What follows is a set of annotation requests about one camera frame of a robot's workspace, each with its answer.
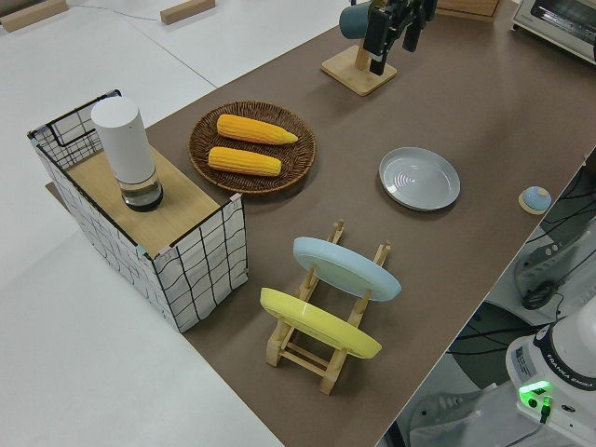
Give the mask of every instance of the green light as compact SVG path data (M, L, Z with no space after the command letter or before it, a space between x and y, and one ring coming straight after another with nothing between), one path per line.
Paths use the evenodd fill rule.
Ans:
M529 401L532 399L535 394L542 394L546 388L550 388L550 382L546 380L541 380L539 382L534 382L533 384L520 386L520 400L526 405L530 406ZM545 397L545 405L549 405L549 401L547 401L547 397Z
M547 382L546 380L541 380L540 382L536 382L534 384L521 386L520 394L531 393L533 391L536 391L537 389L544 389L544 388L548 388L549 386L550 386L550 382Z

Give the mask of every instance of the toaster oven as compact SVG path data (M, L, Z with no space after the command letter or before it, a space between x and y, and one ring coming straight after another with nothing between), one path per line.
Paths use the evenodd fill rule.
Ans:
M596 63L596 0L521 0L513 23Z

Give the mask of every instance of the grid-patterned box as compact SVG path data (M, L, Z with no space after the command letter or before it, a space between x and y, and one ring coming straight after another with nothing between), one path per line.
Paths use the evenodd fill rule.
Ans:
M102 150L90 113L97 101L114 95L120 92L108 92L28 136L91 244L174 328L184 332L248 279L242 197L232 196L157 255L150 255L68 171Z

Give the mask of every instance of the corn cob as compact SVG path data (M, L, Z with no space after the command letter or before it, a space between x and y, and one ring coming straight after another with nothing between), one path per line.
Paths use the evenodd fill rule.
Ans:
M280 126L237 115L220 115L217 119L217 132L223 137L243 142L287 144L298 141L296 135Z
M251 151L215 146L209 152L209 166L239 174L276 177L281 172L281 160Z

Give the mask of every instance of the brown tabletop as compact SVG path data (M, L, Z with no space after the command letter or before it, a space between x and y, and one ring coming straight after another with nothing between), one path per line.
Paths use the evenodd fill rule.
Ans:
M414 54L396 43L389 63L397 77L364 98L319 69L353 45L332 29L148 129L152 145L220 202L230 194L202 179L187 154L205 113L272 102L317 137L300 192L246 197L250 280L185 334L284 444L374 445L538 225L520 208L520 192L540 185L556 197L596 145L596 70L510 31L513 11L505 2L494 23L436 17ZM454 165L462 188L453 206L424 213L389 197L378 167L401 146ZM265 363L276 322L259 292L294 292L304 271L292 259L293 240L325 238L339 218L343 245L360 254L373 257L380 242L392 242L386 269L403 292L369 305L360 327L383 349L374 359L349 358L328 397L313 373L285 359L277 369ZM321 284L312 303L347 317L352 302L339 294Z

